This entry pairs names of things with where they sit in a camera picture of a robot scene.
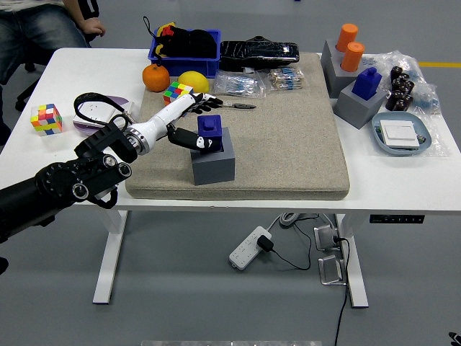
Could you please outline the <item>person's hand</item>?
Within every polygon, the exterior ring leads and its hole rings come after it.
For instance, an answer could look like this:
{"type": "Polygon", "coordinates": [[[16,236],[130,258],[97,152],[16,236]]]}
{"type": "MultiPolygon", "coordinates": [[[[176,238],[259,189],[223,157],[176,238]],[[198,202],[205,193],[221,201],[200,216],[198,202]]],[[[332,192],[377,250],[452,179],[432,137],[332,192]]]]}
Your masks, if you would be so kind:
{"type": "Polygon", "coordinates": [[[97,18],[79,19],[77,25],[85,35],[103,36],[106,32],[104,25],[97,18]]]}

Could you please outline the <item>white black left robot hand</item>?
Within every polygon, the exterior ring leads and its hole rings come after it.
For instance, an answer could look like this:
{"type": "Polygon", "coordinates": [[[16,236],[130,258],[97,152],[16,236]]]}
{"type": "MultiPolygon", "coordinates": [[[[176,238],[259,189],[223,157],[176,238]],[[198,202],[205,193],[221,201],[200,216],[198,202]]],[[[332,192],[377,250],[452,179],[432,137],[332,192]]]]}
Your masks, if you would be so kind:
{"type": "Polygon", "coordinates": [[[147,154],[155,142],[167,135],[167,126],[189,112],[208,112],[223,104],[221,99],[206,93],[184,94],[165,106],[144,123],[130,126],[132,134],[140,143],[139,154],[147,154]]]}

